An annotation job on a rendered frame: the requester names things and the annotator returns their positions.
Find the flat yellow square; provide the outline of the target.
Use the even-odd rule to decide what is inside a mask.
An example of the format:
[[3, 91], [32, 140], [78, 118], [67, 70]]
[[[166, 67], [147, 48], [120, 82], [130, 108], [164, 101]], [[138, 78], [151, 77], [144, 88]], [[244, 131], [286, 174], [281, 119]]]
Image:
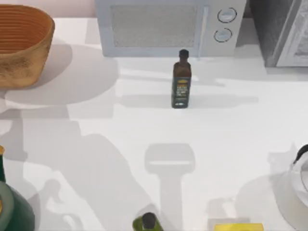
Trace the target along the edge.
[[264, 231], [261, 223], [217, 224], [214, 231]]

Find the dark green teapot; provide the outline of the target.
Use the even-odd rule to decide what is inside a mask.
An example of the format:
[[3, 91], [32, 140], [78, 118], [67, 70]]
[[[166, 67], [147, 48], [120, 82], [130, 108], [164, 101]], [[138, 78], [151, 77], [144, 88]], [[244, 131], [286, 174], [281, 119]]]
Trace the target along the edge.
[[35, 231], [31, 205], [6, 182], [3, 154], [0, 145], [0, 231]]

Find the dark brown bottle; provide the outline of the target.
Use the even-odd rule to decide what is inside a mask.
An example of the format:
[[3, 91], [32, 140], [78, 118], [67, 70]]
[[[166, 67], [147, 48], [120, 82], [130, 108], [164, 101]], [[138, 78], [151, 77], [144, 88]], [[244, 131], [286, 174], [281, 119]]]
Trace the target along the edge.
[[173, 65], [171, 106], [174, 109], [187, 108], [189, 105], [192, 80], [191, 65], [188, 62], [189, 51], [179, 51], [179, 61]]

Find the green bottle with black cap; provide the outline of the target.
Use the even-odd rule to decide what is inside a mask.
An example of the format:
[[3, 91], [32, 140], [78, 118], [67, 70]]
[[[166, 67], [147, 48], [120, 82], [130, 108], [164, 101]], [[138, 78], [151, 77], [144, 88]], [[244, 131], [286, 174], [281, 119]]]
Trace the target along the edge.
[[134, 231], [164, 231], [155, 213], [147, 212], [134, 219]]

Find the microwave knob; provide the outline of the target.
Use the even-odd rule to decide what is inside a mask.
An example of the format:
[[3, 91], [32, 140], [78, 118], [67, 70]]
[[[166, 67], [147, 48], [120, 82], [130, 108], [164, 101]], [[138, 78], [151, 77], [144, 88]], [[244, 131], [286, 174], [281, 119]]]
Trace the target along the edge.
[[223, 28], [220, 30], [216, 30], [213, 38], [218, 43], [224, 43], [224, 42], [229, 41], [232, 38], [232, 36], [233, 36], [233, 33], [230, 29]]
[[221, 23], [225, 23], [225, 24], [231, 23], [232, 21], [234, 21], [236, 16], [237, 16], [237, 11], [232, 7], [220, 10], [217, 15], [218, 20]]

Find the woven wooden basket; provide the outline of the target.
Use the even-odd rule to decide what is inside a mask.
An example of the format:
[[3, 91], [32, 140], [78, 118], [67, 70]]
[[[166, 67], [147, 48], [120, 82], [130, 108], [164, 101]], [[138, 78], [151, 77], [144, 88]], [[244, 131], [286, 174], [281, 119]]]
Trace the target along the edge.
[[23, 89], [35, 84], [47, 61], [55, 30], [43, 10], [0, 4], [0, 89]]

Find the pale microwave oven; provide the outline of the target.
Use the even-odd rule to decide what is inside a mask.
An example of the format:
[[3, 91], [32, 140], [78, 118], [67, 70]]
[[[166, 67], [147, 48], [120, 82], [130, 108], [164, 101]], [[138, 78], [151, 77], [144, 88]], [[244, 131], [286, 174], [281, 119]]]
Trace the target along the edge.
[[[186, 49], [198, 57], [204, 7], [208, 7], [201, 57], [232, 56], [247, 0], [95, 0], [104, 56], [177, 57]], [[232, 7], [237, 16], [221, 23], [218, 12]], [[228, 28], [232, 38], [218, 43], [216, 30]]]

